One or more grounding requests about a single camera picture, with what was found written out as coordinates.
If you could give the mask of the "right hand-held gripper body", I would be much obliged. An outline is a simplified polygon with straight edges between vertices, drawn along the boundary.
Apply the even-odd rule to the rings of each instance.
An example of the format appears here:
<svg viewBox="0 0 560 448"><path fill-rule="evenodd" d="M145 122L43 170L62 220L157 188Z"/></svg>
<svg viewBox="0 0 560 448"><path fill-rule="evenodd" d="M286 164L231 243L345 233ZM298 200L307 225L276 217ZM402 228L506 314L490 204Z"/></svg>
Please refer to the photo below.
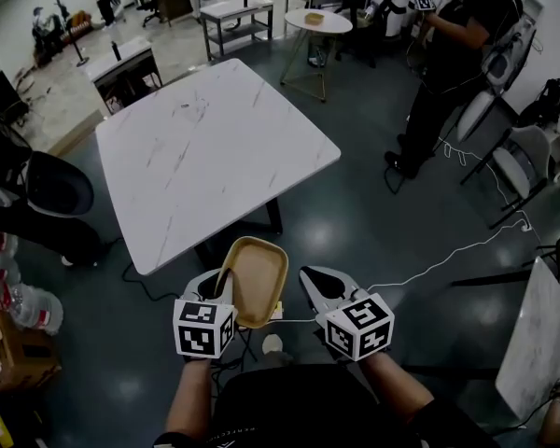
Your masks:
<svg viewBox="0 0 560 448"><path fill-rule="evenodd" d="M324 330L325 343L352 361L384 351L392 341L395 315L377 293L363 290L342 306L315 320Z"/></svg>

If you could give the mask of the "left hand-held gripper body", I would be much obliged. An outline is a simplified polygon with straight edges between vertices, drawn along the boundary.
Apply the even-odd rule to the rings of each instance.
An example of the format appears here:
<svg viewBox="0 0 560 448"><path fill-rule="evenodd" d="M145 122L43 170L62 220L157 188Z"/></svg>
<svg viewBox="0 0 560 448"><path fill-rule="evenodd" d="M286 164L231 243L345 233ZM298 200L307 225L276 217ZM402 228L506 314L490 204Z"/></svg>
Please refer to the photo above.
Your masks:
<svg viewBox="0 0 560 448"><path fill-rule="evenodd" d="M173 313L176 352L219 359L234 339L236 315L231 296L208 301L177 299Z"/></svg>

